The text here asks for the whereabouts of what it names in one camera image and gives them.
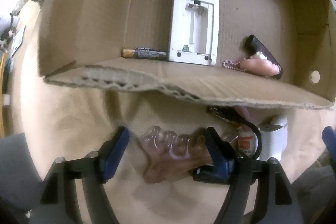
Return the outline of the white medicine bottle red label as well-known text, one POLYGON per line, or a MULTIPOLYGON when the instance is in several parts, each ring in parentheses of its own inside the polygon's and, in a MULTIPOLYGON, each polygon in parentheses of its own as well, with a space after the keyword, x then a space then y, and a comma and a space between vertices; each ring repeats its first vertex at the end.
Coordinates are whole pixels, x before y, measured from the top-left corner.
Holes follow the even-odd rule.
POLYGON ((253 131, 239 128, 238 130, 238 151, 248 157, 252 157, 257 148, 256 135, 253 131))

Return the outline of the clear pink toe separator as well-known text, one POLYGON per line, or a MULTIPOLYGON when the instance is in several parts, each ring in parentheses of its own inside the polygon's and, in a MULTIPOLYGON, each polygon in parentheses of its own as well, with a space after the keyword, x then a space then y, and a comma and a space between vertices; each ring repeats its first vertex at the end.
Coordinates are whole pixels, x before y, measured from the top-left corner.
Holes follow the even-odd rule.
POLYGON ((165 131, 154 126, 151 133, 143 138, 141 147, 147 154, 149 164, 143 174, 148 184, 156 184, 212 164, 202 135, 206 128, 199 128, 191 135, 165 131))

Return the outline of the white remote control back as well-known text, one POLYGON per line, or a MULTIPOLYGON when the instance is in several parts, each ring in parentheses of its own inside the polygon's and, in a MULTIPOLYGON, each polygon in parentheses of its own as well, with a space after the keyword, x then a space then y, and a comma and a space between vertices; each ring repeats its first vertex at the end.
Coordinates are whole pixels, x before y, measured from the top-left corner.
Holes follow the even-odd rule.
POLYGON ((168 60, 214 66, 219 39, 219 0, 174 0, 168 60))

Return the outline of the white earbuds case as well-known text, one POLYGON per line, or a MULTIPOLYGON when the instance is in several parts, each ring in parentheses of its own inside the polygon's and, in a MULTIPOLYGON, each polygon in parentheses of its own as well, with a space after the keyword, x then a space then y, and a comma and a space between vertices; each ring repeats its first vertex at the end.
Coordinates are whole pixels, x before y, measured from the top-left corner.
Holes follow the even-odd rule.
POLYGON ((262 150, 259 160, 270 157, 281 160, 288 143, 288 119, 285 115, 275 116, 269 123, 260 126, 262 150))

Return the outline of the beige bed sheet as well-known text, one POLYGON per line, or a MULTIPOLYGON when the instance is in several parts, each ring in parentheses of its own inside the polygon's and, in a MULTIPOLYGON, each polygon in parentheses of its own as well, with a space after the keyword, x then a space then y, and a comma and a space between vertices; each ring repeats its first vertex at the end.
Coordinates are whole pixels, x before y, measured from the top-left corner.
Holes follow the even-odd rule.
POLYGON ((117 172, 104 188, 121 223, 213 223, 228 193, 225 185, 180 174, 148 184, 147 157, 138 141, 160 126, 178 135, 230 126, 209 114, 209 105, 245 106, 254 122, 285 113, 288 144, 281 165, 294 181, 325 149, 322 130, 335 126, 335 98, 319 95, 328 80, 307 79, 309 90, 220 66, 124 59, 109 6, 28 1, 21 66, 21 115, 38 176, 57 157, 80 159, 99 149, 120 126, 131 132, 117 172))

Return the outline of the pink foot keychain charm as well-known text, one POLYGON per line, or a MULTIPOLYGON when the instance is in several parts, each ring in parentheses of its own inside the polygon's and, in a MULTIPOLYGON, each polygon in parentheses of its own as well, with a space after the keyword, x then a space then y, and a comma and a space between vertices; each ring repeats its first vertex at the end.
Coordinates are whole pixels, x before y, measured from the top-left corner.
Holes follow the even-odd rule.
POLYGON ((261 51, 257 51, 248 59, 242 59, 237 62, 224 60, 222 66, 226 69, 264 77, 273 77, 280 73, 280 67, 268 60, 261 51))

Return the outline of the brown cardboard box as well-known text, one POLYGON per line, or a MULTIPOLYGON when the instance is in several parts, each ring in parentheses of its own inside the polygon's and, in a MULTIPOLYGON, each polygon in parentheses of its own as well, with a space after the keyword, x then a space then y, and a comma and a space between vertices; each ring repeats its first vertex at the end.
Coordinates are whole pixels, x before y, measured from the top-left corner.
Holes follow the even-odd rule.
POLYGON ((335 103, 331 0, 45 0, 47 83, 205 105, 335 103))

